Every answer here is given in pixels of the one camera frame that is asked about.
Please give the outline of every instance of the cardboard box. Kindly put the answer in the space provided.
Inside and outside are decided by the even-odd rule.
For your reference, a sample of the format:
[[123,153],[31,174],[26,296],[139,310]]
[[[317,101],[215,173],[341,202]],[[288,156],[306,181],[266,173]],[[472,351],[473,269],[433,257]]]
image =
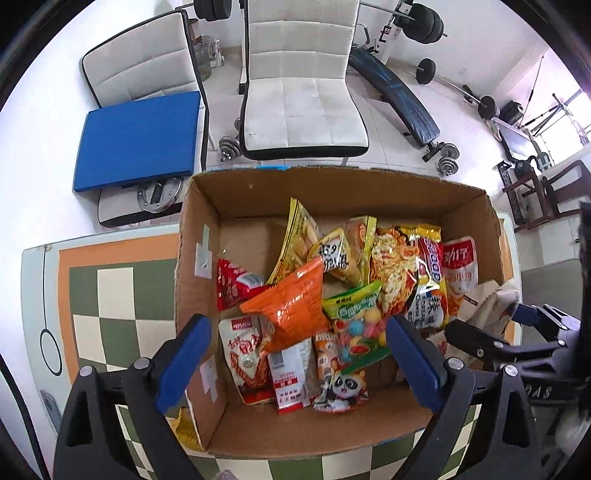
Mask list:
[[[275,405],[243,405],[219,345],[217,323],[239,314],[216,309],[215,272],[223,257],[267,277],[280,253],[290,197],[296,197],[329,232],[345,220],[374,215],[378,226],[429,222],[444,240],[471,235],[481,282],[504,282],[500,227],[483,190],[386,170],[303,167],[223,170],[191,180],[181,216],[176,279],[176,325],[194,313],[212,322],[213,340],[187,387],[199,442],[213,455],[297,458],[342,452],[423,428],[431,414],[405,384],[395,384],[395,362],[368,369],[369,401],[345,414],[304,408],[279,415]],[[325,275],[323,295],[345,290]]]

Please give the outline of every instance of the barcode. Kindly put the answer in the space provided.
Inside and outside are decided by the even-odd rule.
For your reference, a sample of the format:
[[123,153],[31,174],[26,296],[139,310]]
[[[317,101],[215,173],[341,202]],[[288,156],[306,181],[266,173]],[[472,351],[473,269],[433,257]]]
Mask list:
[[265,284],[263,277],[255,275],[254,273],[243,273],[242,275],[238,275],[236,281],[246,285],[248,288],[262,287]]
[[269,355],[269,362],[270,362],[271,368],[273,370],[275,370],[277,368],[283,368],[285,365],[283,363],[283,353],[282,352],[271,353]]

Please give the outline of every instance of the orange snack bag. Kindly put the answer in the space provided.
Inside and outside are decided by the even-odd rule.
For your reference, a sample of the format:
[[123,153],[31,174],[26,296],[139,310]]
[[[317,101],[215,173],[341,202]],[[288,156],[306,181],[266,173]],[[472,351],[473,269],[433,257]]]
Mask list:
[[316,257],[240,305],[243,313],[262,313],[268,319],[261,322],[261,352],[279,352],[330,329],[322,312],[323,273],[324,261]]

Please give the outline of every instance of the chair backrest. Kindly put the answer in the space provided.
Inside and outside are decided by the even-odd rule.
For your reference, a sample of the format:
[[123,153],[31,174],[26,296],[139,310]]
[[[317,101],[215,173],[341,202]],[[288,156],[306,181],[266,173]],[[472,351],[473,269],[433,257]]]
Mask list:
[[250,80],[344,79],[359,0],[245,0]]
[[184,10],[111,37],[84,55],[82,69],[101,107],[172,93],[204,94]]

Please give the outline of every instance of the blue cushion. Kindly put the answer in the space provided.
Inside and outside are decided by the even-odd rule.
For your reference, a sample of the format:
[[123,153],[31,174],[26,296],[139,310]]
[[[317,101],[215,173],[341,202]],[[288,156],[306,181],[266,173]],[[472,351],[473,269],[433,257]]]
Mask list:
[[193,174],[200,103],[199,92],[187,92],[90,112],[74,191]]

